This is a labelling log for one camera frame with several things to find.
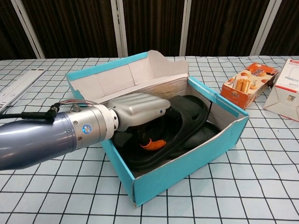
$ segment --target cardboard box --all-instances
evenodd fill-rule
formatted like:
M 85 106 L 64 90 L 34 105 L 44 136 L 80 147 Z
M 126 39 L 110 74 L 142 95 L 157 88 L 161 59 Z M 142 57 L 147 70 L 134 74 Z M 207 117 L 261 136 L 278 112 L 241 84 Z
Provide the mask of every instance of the cardboard box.
M 222 85 L 221 95 L 246 109 L 269 85 L 273 84 L 278 70 L 253 63 Z
M 286 61 L 263 108 L 299 121 L 299 61 Z
M 69 73 L 67 79 L 75 97 L 103 104 L 132 92 L 150 93 L 166 99 L 192 94 L 208 106 L 212 103 L 208 120 L 221 132 L 188 153 L 165 160 L 151 170 L 133 172 L 112 140 L 101 143 L 135 206 L 146 203 L 234 147 L 249 119 L 240 107 L 190 77 L 186 61 L 171 62 L 153 50 Z

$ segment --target black cable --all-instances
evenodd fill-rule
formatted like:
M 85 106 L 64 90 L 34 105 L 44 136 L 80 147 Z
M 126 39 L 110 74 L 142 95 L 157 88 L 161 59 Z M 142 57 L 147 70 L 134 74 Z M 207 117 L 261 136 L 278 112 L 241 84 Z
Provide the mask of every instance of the black cable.
M 211 109 L 212 109 L 212 104 L 213 104 L 213 102 L 210 100 L 210 107 L 209 107 L 209 112 L 207 113 L 207 117 L 209 117 L 209 115 L 210 115 L 210 112 L 211 112 Z
M 12 114 L 0 114 L 0 119 L 22 118 L 22 119 L 45 119 L 54 120 L 59 112 L 60 103 L 55 103 L 47 112 L 22 112 Z

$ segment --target black grid lines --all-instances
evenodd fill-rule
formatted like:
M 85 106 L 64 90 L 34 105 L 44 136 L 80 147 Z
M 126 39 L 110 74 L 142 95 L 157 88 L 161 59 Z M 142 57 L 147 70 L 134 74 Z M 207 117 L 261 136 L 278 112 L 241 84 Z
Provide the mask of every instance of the black grid lines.
M 191 76 L 220 93 L 225 81 L 253 62 L 280 70 L 287 58 L 299 56 L 167 58 L 186 60 Z M 72 98 L 67 72 L 116 59 L 0 61 L 0 91 L 31 68 L 47 69 L 4 113 L 45 111 Z M 134 208 L 97 144 L 24 170 L 1 171 L 0 223 L 298 223 L 299 124 L 263 109 L 269 93 L 247 109 L 250 119 L 234 148 L 143 206 Z M 0 126 L 14 120 L 0 120 Z

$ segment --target white ruler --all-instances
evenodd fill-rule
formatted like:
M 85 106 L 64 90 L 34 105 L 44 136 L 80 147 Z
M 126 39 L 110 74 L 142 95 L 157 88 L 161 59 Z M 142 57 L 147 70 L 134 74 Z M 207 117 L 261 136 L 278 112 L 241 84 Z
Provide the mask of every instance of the white ruler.
M 45 71 L 45 69 L 31 69 L 3 92 L 0 92 L 0 113 L 7 106 L 12 105 L 16 100 L 21 98 L 25 91 L 31 87 Z

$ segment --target robotic arm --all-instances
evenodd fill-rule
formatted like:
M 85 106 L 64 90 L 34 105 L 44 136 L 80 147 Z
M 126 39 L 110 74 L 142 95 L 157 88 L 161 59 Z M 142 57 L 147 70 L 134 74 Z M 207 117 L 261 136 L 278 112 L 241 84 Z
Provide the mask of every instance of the robotic arm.
M 53 120 L 24 119 L 0 126 L 0 170 L 23 169 L 110 139 L 159 118 L 170 107 L 166 99 L 134 93 L 104 105 L 59 112 Z

